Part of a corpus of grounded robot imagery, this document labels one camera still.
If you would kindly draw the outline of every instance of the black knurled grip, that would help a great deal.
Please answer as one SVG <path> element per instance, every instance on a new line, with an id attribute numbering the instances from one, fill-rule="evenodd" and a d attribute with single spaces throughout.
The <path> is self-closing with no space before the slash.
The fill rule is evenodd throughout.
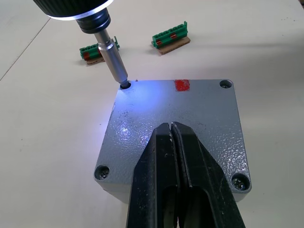
<path id="1" fill-rule="evenodd" d="M 72 17 L 101 6 L 108 0 L 34 0 L 39 8 L 49 16 Z"/>

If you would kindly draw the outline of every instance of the textured gray surface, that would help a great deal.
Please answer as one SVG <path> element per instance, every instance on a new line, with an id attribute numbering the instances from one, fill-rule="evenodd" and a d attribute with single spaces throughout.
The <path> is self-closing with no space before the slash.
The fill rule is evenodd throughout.
<path id="1" fill-rule="evenodd" d="M 251 187 L 238 191 L 231 179 L 241 173 L 250 181 L 243 134 L 234 87 L 222 88 L 220 82 L 190 80 L 190 89 L 182 92 L 174 80 L 133 81 L 130 88 L 119 89 L 96 164 L 109 167 L 110 174 L 96 181 L 128 202 L 118 193 L 130 191 L 133 169 L 153 129 L 177 121 L 194 130 L 222 167 L 236 200 L 241 200 Z"/>

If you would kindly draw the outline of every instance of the cardboard piece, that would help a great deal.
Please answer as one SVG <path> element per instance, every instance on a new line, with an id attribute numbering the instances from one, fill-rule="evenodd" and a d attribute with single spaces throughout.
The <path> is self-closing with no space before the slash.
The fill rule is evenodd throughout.
<path id="1" fill-rule="evenodd" d="M 94 64 L 94 63 L 103 63 L 103 62 L 105 62 L 104 58 L 103 57 L 98 57 L 98 58 L 90 59 L 86 63 L 88 65 L 90 65 L 90 64 Z"/>
<path id="2" fill-rule="evenodd" d="M 189 37 L 184 37 L 184 38 L 181 38 L 179 40 L 176 40 L 166 46 L 163 46 L 163 47 L 160 47 L 160 48 L 157 48 L 157 50 L 159 51 L 159 53 L 161 53 L 162 55 L 164 54 L 167 54 L 168 52 L 171 52 L 181 46 L 184 46 L 185 44 L 188 44 L 190 43 L 190 39 Z"/>

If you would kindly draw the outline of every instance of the green terminal block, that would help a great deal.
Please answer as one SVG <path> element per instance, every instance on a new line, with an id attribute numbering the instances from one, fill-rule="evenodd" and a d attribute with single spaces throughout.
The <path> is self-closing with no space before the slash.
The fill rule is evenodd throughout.
<path id="1" fill-rule="evenodd" d="M 115 41 L 112 39 L 112 41 L 115 43 L 117 49 L 120 48 L 116 37 L 114 37 Z M 98 43 L 97 44 L 93 44 L 91 46 L 87 46 L 87 47 L 82 47 L 80 50 L 80 56 L 82 59 L 84 59 L 85 61 L 88 61 L 90 59 L 94 59 L 94 58 L 98 58 L 98 57 L 102 57 L 99 49 L 98 49 Z"/>
<path id="2" fill-rule="evenodd" d="M 153 36 L 152 43 L 154 47 L 160 48 L 178 39 L 186 37 L 187 34 L 188 34 L 187 22 L 185 21 L 184 24 L 178 25 L 167 31 L 161 32 Z"/>

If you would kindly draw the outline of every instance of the green connector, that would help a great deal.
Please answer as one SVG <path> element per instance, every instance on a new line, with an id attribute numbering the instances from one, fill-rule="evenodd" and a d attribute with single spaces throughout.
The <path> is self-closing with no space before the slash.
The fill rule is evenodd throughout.
<path id="1" fill-rule="evenodd" d="M 167 31 L 161 32 L 153 36 L 152 43 L 154 47 L 160 48 L 178 39 L 186 37 L 187 34 L 188 34 L 187 22 L 185 21 L 184 24 L 178 25 Z"/>
<path id="2" fill-rule="evenodd" d="M 120 45 L 118 44 L 116 37 L 114 37 L 114 39 L 115 39 L 115 41 L 113 39 L 112 39 L 112 41 L 115 43 L 117 49 L 119 49 Z M 93 44 L 91 46 L 82 47 L 82 48 L 79 49 L 79 51 L 80 51 L 80 56 L 81 56 L 82 59 L 85 58 L 84 54 L 86 56 L 90 56 L 90 59 L 97 58 L 97 57 L 100 56 L 99 55 L 100 52 L 98 50 L 98 43 Z"/>

